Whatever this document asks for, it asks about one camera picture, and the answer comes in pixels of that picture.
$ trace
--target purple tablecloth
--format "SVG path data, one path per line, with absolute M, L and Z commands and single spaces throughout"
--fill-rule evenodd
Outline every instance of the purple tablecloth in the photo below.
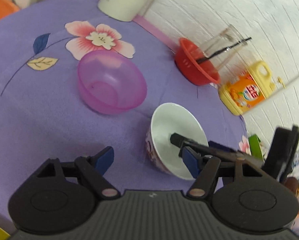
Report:
M 211 86 L 196 87 L 176 68 L 173 53 L 136 23 L 116 21 L 97 8 L 98 0 L 47 0 L 0 21 L 0 94 L 16 70 L 33 55 L 36 37 L 51 33 L 48 44 L 72 37 L 64 28 L 88 20 L 118 30 L 136 49 L 132 61 L 142 71 L 148 94 L 137 109 L 117 116 L 97 114 L 77 91 L 77 60 L 64 40 L 38 56 L 59 61 L 45 71 L 26 65 L 0 96 L 0 225 L 11 230 L 7 203 L 11 194 L 47 158 L 73 161 L 105 146 L 115 150 L 105 174 L 119 190 L 182 189 L 190 181 L 157 170 L 144 153 L 144 139 L 155 108 L 165 102 L 187 108 L 208 140 L 237 149 L 246 135 L 244 121 L 233 116 Z

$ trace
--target flower stem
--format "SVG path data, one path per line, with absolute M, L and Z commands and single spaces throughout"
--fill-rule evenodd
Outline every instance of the flower stem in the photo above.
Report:
M 60 41 L 56 41 L 56 42 L 54 42 L 54 43 L 48 45 L 46 48 L 42 49 L 42 51 L 45 51 L 46 49 L 48 49 L 49 47 L 51 47 L 52 45 L 54 45 L 54 44 L 56 44 L 56 43 L 59 43 L 59 42 L 61 42 L 61 41 L 65 41 L 65 40 L 67 40 L 67 39 L 72 39 L 72 38 L 73 38 L 73 37 L 67 37 L 67 38 L 61 39 Z M 14 76 L 16 75 L 16 73 L 19 72 L 19 71 L 21 70 L 21 68 L 24 67 L 24 66 L 26 65 L 26 63 L 28 63 L 28 62 L 29 62 L 32 58 L 34 58 L 36 55 L 37 55 L 37 54 L 34 54 L 32 57 L 30 57 L 30 58 L 29 58 L 29 59 L 28 59 L 22 66 L 20 66 L 20 67 L 18 68 L 18 70 L 15 71 L 15 73 L 13 74 L 13 76 L 9 79 L 9 81 L 8 81 L 8 82 L 6 83 L 6 85 L 4 86 L 4 88 L 3 88 L 2 93 L 1 93 L 0 96 L 3 95 L 3 93 L 4 93 L 5 89 L 6 89 L 6 87 L 7 87 L 8 84 L 11 82 L 11 80 L 14 78 Z

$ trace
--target white brick wall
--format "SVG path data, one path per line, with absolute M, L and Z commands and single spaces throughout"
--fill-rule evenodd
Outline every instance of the white brick wall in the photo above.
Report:
M 232 24 L 244 37 L 253 37 L 249 50 L 268 63 L 274 76 L 288 84 L 299 75 L 299 0 L 155 0 L 145 18 L 175 42 L 187 37 L 201 43 Z M 240 56 L 248 61 L 250 54 L 241 51 Z M 238 71 L 229 64 L 222 79 Z M 299 125 L 299 79 L 244 117 L 249 132 L 268 144 L 276 126 Z

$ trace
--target white bowl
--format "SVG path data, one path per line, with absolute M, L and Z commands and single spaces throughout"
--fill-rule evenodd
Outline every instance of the white bowl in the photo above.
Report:
M 206 135 L 196 118 L 178 104 L 165 103 L 152 116 L 146 135 L 146 152 L 161 171 L 181 179 L 193 180 L 182 158 L 178 156 L 179 148 L 170 142 L 173 133 L 208 146 Z

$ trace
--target translucent plastic bowl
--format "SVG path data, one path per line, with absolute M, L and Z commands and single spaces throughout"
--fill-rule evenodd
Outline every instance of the translucent plastic bowl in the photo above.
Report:
M 99 50 L 86 54 L 78 65 L 82 99 L 102 114 L 119 114 L 139 106 L 147 94 L 137 66 L 122 55 Z

